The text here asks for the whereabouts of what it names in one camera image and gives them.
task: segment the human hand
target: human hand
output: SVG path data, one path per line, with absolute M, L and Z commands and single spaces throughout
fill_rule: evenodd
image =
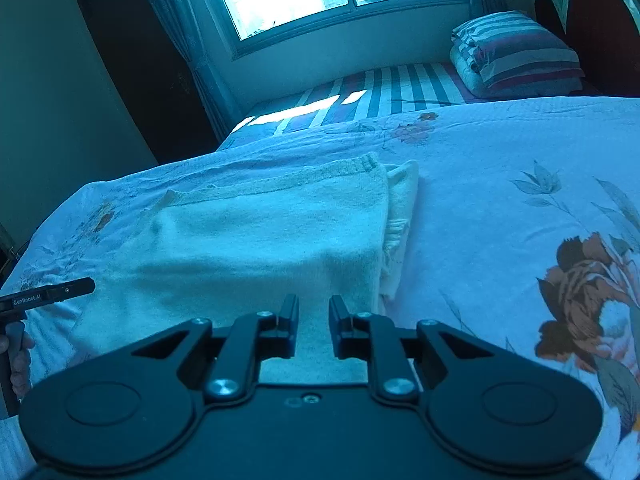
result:
M 29 350 L 36 346 L 33 338 L 24 332 L 22 335 L 22 347 L 11 362 L 11 384 L 18 398 L 24 397 L 31 390 L 31 355 Z M 0 335 L 0 354 L 9 349 L 9 338 Z

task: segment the floral blanket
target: floral blanket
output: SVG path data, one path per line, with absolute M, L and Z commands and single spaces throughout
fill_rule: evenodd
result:
M 437 319 L 583 382 L 604 414 L 588 465 L 607 480 L 638 479 L 639 132 L 640 100 L 573 97 L 257 140 L 83 187 L 40 227 L 0 292 L 97 276 L 167 189 L 227 186 L 371 151 L 383 164 L 413 158 L 418 197 L 388 315 L 407 327 Z M 34 382 L 91 357 L 70 338 L 90 301 L 30 312 Z M 15 419 L 0 432 L 0 477 L 18 478 L 33 459 Z

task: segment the striped pillow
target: striped pillow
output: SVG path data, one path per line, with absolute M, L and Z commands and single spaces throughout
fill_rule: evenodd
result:
M 584 77 L 575 51 L 517 10 L 463 23 L 452 38 L 489 89 Z

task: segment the striped mattress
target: striped mattress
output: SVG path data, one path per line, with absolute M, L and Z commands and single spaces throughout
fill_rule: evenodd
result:
M 219 150 L 314 126 L 483 102 L 450 63 L 378 68 L 256 105 Z

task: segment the headboard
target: headboard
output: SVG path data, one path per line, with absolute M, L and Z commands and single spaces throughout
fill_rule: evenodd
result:
M 640 97 L 639 0 L 534 0 L 536 20 L 580 57 L 604 95 Z

